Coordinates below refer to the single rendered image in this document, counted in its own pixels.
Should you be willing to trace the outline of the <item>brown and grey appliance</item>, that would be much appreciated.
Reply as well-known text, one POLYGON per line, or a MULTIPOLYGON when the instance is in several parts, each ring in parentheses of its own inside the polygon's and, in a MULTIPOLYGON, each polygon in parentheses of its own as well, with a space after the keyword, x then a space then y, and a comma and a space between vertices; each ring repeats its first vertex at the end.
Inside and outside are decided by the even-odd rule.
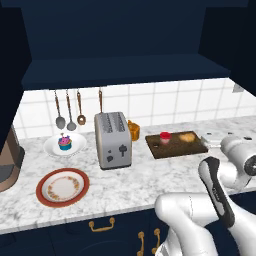
POLYGON ((24 156, 25 150, 19 144, 14 127, 11 127, 0 153, 0 192, 16 183, 24 156))

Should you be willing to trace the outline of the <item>dark blue wall cabinet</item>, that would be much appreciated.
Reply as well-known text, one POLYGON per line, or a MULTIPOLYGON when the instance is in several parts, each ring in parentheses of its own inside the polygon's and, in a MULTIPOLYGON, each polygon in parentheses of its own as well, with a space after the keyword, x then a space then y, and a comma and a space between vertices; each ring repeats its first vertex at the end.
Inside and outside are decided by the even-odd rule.
POLYGON ((226 77, 198 53, 204 0, 22 0, 27 90, 226 77))

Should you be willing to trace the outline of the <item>pink and blue cupcake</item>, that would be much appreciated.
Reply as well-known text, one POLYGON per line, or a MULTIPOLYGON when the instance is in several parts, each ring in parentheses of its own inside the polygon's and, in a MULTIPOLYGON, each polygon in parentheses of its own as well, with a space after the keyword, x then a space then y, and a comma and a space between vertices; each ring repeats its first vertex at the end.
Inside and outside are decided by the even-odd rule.
POLYGON ((72 140, 69 136, 61 134, 61 137, 58 139, 59 148, 63 151, 67 151, 72 147, 72 140))

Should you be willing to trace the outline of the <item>red-lidded jam jar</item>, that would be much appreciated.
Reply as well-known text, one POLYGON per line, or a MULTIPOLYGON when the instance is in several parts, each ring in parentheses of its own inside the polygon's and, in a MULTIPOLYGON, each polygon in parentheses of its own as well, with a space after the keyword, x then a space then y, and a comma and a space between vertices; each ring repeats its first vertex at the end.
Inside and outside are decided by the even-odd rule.
POLYGON ((160 133, 160 142, 163 145, 167 145, 171 140, 172 135, 169 132, 161 132, 160 133))

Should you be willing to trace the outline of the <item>dark blue drawer front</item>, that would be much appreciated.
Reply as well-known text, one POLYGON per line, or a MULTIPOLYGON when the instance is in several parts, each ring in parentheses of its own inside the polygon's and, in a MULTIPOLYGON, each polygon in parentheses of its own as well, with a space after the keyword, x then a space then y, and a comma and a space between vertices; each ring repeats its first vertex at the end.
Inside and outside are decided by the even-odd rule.
POLYGON ((110 238, 113 236, 119 238, 129 233, 137 235, 140 231, 146 231, 149 228, 150 215, 151 210, 142 210, 89 220, 69 222, 52 226, 50 228, 50 234, 55 241, 65 240, 69 236, 72 238, 85 237, 88 240, 95 240, 96 237, 110 238), (114 228, 111 230, 94 233, 88 226, 90 221, 94 221, 95 228, 109 226, 110 217, 115 218, 114 228))

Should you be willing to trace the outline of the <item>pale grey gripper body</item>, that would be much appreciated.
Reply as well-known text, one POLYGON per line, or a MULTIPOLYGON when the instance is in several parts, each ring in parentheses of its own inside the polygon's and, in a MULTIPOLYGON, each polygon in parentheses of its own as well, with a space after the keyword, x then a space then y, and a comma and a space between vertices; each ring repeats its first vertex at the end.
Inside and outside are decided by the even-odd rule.
POLYGON ((209 135, 209 136, 206 136, 206 135, 202 136, 201 137, 201 142, 208 149, 210 149, 210 148, 220 148, 221 147, 221 140, 217 139, 215 137, 212 137, 211 135, 209 135))

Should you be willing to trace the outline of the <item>hanging wooden spoon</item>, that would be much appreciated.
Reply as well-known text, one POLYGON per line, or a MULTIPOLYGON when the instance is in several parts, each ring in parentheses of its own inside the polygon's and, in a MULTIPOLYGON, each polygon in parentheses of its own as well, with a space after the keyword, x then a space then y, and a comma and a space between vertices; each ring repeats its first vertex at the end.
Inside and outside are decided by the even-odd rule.
POLYGON ((84 125, 86 123, 86 117, 82 114, 80 92, 77 92, 77 100, 78 100, 78 108, 79 108, 79 116, 77 117, 77 122, 79 125, 84 125))

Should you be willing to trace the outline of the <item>golden croissant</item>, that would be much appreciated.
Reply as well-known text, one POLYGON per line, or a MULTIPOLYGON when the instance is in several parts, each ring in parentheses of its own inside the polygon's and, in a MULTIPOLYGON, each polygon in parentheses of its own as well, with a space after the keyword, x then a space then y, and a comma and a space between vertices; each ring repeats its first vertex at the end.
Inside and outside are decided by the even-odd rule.
POLYGON ((195 140, 196 135, 192 132, 183 133, 179 135, 179 139, 186 143, 191 143, 195 140))

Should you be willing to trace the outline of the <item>hanging metal ladle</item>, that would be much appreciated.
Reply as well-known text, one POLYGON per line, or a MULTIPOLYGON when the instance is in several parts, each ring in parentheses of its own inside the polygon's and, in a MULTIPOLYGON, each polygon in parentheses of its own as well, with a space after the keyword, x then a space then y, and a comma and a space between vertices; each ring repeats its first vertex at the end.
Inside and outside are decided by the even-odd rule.
POLYGON ((67 129, 69 131, 75 131, 77 125, 72 120, 72 113, 71 113, 69 94, 66 94, 66 100, 67 100, 67 107, 68 107, 68 112, 69 112, 69 123, 67 124, 67 129))

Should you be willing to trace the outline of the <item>red-rimmed patterned plate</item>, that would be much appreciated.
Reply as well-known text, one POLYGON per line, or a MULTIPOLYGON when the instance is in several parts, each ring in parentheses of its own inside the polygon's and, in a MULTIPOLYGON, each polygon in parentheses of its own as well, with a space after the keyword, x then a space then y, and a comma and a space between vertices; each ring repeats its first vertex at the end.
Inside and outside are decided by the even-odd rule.
POLYGON ((61 208, 82 199, 89 189, 89 178, 81 170, 61 168, 44 176, 36 187, 37 199, 45 206, 61 208))

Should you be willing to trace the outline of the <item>dark blue cabinet door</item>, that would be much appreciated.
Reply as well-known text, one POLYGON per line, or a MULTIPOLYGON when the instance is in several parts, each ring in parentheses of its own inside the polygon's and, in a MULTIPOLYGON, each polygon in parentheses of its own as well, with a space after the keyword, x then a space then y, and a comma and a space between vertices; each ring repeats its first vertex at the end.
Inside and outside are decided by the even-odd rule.
POLYGON ((23 96, 21 81, 32 57, 20 8, 0 0, 0 151, 23 96))
POLYGON ((245 4, 206 8, 199 54, 228 69, 229 78, 256 97, 256 0, 245 4))

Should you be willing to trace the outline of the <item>white plate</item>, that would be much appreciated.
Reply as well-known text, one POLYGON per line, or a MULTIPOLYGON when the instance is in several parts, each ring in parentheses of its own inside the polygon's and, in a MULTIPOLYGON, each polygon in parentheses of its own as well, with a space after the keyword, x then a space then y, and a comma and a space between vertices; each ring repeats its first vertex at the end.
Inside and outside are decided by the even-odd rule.
POLYGON ((71 157, 79 153, 86 147, 87 141, 85 137, 78 133, 57 134, 47 139, 43 145, 44 151, 53 157, 71 157), (71 139, 71 147, 59 144, 59 140, 69 136, 71 139))

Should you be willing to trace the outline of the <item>grey toaster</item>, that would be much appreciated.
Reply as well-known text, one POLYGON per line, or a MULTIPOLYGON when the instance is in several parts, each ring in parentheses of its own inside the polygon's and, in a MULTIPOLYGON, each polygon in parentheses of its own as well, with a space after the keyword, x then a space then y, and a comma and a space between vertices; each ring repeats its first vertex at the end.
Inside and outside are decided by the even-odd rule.
POLYGON ((132 164, 132 139, 122 112, 98 113, 94 117, 97 156, 102 170, 132 164))

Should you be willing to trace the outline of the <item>hanging metal spoon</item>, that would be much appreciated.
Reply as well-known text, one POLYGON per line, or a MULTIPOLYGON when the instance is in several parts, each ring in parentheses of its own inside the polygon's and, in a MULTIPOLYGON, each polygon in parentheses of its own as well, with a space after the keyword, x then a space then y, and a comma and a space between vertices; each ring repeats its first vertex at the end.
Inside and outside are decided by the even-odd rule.
MULTIPOLYGON (((60 107, 59 107, 59 101, 58 101, 58 97, 55 97, 55 102, 56 102, 56 108, 57 108, 57 112, 60 112, 60 107)), ((61 114, 58 114, 58 117, 56 118, 56 126, 59 129, 64 129, 65 128, 65 119, 61 116, 61 114)))

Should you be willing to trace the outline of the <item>dark wooden cutting board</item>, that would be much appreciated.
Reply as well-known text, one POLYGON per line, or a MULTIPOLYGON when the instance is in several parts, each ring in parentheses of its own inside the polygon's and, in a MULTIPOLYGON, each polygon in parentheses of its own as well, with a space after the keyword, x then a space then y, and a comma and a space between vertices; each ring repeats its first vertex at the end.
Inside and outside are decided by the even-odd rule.
POLYGON ((145 140, 155 159, 178 157, 184 155, 193 155, 207 153, 208 148, 203 145, 199 137, 194 131, 183 131, 171 133, 172 137, 167 145, 160 142, 160 135, 147 135, 145 140), (191 143, 183 142, 179 139, 179 135, 183 133, 192 132, 196 138, 191 143))

